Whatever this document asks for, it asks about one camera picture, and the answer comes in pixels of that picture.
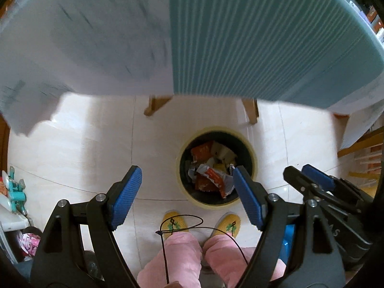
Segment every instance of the green striped fabric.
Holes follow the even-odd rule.
[[[344,0],[170,0],[170,20],[176,94],[326,108],[384,70]]]

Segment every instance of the silver bolt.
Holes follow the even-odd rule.
[[[268,195],[268,198],[269,198],[270,201],[273,201],[273,202],[279,200],[279,196],[276,195],[276,194],[274,194],[274,193],[269,194],[269,195]]]
[[[66,204],[67,201],[65,199],[59,200],[59,202],[57,203],[60,208],[65,207]]]
[[[104,201],[106,198],[105,194],[98,194],[96,195],[96,200],[97,201]]]
[[[307,203],[312,208],[317,206],[317,202],[315,200],[313,200],[313,199],[308,200]]]

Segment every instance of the hand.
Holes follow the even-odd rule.
[[[183,288],[183,286],[180,285],[179,282],[173,282],[169,285],[166,285],[164,288]]]

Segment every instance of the shoe with green embroidery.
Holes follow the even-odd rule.
[[[169,211],[164,215],[162,222],[166,221],[163,224],[162,230],[179,230],[181,228],[187,228],[187,223],[184,221],[182,216],[178,216],[176,218],[172,218],[174,215],[180,215],[175,210]],[[164,234],[165,239],[171,236],[173,233]]]
[[[221,219],[217,222],[215,228],[223,232],[226,232],[228,235],[232,236],[233,238],[236,238],[237,234],[239,234],[240,224],[241,224],[240,217],[235,213],[228,212],[221,217]],[[216,235],[221,235],[221,234],[223,233],[214,230],[212,232],[211,237]]]

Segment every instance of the black cable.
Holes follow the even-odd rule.
[[[191,216],[193,218],[197,218],[199,220],[201,220],[200,223],[197,223],[191,227],[186,227],[186,228],[179,228],[177,230],[174,230],[174,229],[171,229],[171,230],[163,230],[163,224],[170,220],[170,219],[173,219],[173,218],[177,218],[178,216]],[[165,265],[165,269],[166,269],[166,278],[167,278],[167,285],[169,284],[169,275],[168,275],[168,264],[167,264],[167,257],[166,257],[166,250],[165,250],[165,247],[164,247],[164,238],[163,238],[163,234],[169,234],[169,233],[176,233],[176,232],[183,232],[183,231],[186,231],[186,230],[193,230],[195,228],[208,228],[208,229],[211,229],[211,230],[215,230],[215,231],[219,231],[219,232],[222,232],[223,234],[227,235],[229,238],[231,238],[233,240],[233,242],[236,244],[237,248],[239,248],[240,252],[241,252],[241,255],[243,256],[244,258],[244,261],[245,263],[248,265],[248,261],[243,253],[243,251],[241,250],[239,244],[236,242],[235,238],[233,238],[232,236],[228,235],[226,232],[223,232],[222,230],[219,230],[217,228],[214,228],[214,227],[205,227],[205,226],[200,226],[201,224],[204,223],[204,220],[197,216],[197,215],[192,215],[192,214],[178,214],[178,215],[174,215],[174,216],[171,216],[169,217],[168,219],[166,219],[165,221],[163,221],[160,225],[160,230],[156,231],[156,234],[160,235],[161,236],[161,245],[163,247],[163,255],[164,255],[164,265]]]

